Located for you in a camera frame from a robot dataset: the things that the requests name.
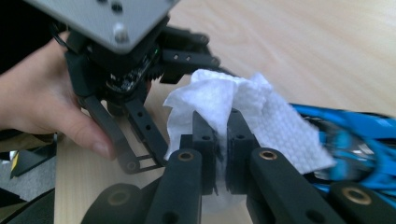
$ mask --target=finger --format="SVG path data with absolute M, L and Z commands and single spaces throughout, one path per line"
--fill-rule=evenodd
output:
M 64 111 L 59 124 L 59 131 L 70 137 L 81 147 L 92 150 L 99 155 L 114 160 L 113 146 L 102 129 L 89 116 L 77 108 Z

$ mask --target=crumpled paper towel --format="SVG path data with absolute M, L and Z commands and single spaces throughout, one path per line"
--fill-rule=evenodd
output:
M 192 133 L 194 110 L 215 130 L 222 145 L 221 153 L 226 158 L 224 145 L 227 138 L 227 121 L 233 107 L 241 111 L 262 147 L 271 147 L 282 152 L 301 174 L 333 165 L 332 157 L 318 140 L 317 129 L 304 121 L 274 92 L 271 84 L 261 74 L 245 79 L 197 70 L 191 76 L 191 84 L 172 91 L 164 105 L 172 107 L 167 123 L 170 145 L 166 158 L 178 150 L 182 134 Z M 225 188 L 225 163 L 224 161 L 223 164 L 219 164 L 218 161 L 218 189 Z M 229 197 L 221 199 L 223 202 L 220 203 L 225 204 L 232 201 Z

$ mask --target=screw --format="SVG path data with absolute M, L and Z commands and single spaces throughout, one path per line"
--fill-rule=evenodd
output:
M 206 43 L 208 41 L 208 38 L 204 35 L 201 35 L 201 42 Z
M 212 63 L 213 63 L 213 64 L 219 64 L 219 60 L 218 60 L 217 58 L 213 58 L 213 59 L 212 59 Z
M 113 34 L 118 43 L 128 42 L 128 31 L 123 23 L 117 22 L 114 24 Z

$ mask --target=wooden table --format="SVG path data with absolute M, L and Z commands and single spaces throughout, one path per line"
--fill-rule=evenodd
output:
M 390 0 L 182 0 L 170 23 L 210 36 L 222 65 L 241 77 L 261 72 L 291 103 L 384 113 L 396 117 L 396 3 Z M 166 136 L 170 109 L 162 107 L 177 86 L 154 83 L 146 108 Z M 128 132 L 125 120 L 120 120 Z M 128 132 L 133 148 L 141 146 Z M 56 223 L 79 223 L 105 188 L 144 187 L 163 169 L 125 175 L 106 161 L 59 143 Z M 249 223 L 243 203 L 203 223 Z

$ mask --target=blue object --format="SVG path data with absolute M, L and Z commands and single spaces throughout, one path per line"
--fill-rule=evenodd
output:
M 396 208 L 396 119 L 375 113 L 292 105 L 318 127 L 318 138 L 336 165 L 307 175 L 329 190 L 333 181 L 351 180 L 375 190 Z

